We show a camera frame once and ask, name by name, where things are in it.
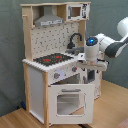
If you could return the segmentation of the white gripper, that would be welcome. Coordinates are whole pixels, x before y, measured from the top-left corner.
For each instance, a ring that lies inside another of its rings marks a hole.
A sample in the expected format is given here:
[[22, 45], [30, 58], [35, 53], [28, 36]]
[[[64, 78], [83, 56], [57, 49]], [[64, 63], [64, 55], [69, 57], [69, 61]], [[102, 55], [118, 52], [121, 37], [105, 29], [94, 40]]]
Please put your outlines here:
[[85, 54], [79, 53], [77, 58], [77, 66], [82, 69], [92, 69], [92, 70], [99, 70], [105, 71], [107, 69], [108, 62], [105, 61], [86, 61]]

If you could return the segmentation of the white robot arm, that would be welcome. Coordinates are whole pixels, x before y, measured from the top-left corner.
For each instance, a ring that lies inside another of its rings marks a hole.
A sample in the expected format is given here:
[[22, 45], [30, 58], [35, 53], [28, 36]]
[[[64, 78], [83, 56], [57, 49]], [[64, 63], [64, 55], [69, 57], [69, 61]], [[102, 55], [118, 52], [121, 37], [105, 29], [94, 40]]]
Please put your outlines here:
[[102, 33], [88, 37], [85, 41], [84, 52], [78, 54], [77, 66], [79, 68], [105, 71], [108, 62], [99, 59], [98, 56], [100, 53], [104, 53], [109, 58], [115, 58], [128, 45], [128, 17], [118, 23], [117, 30], [122, 36], [119, 41]]

